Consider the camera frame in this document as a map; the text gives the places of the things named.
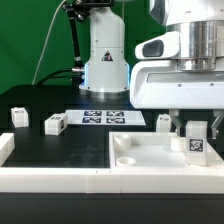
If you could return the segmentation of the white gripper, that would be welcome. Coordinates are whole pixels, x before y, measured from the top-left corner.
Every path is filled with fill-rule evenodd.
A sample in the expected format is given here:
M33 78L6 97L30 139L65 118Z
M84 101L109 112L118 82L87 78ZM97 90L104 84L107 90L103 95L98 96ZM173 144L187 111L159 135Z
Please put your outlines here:
M130 81L130 102L139 109L170 109L181 134L178 109L217 109L212 138L224 120L224 37L190 39L178 31L138 44Z

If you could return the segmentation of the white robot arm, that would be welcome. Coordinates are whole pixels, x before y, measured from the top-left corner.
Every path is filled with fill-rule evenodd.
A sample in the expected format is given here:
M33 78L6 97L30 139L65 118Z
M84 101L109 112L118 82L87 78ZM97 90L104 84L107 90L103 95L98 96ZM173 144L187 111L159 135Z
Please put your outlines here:
M138 109L167 109L181 127L182 109L212 109L212 132L224 119L224 0L149 0L163 35L135 47L138 63L124 61L124 24L111 0L89 0L91 54L81 89L95 96L129 93Z

